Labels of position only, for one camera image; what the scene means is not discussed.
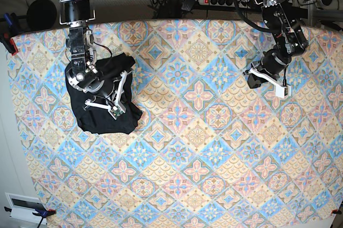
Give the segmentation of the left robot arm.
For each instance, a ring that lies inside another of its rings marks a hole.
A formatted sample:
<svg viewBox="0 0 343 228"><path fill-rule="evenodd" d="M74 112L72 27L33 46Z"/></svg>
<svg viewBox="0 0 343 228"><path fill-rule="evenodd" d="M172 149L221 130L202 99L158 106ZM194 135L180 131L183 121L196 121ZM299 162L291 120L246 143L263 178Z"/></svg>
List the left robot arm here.
<svg viewBox="0 0 343 228"><path fill-rule="evenodd" d="M292 57L303 54L309 42L303 34L300 19L287 0L253 0L261 8L265 27L260 27L248 19L239 7L238 0L233 0L237 14L252 28L272 34L275 46L263 53L263 57L252 62L251 68L243 74L248 77L247 83L251 89L260 87L263 83L277 84L280 73L286 73L292 62Z"/></svg>

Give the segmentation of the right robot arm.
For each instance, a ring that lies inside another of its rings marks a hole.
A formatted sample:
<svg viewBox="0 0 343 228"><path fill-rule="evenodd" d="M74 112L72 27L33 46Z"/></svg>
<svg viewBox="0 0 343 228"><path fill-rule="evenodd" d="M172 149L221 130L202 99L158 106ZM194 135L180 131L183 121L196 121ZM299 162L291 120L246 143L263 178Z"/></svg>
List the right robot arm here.
<svg viewBox="0 0 343 228"><path fill-rule="evenodd" d="M87 22L95 19L95 9L90 0L59 0L59 22L69 25L66 47L70 50L71 67L66 75L74 89L92 93L113 106L114 83L96 67L96 48L92 30Z"/></svg>

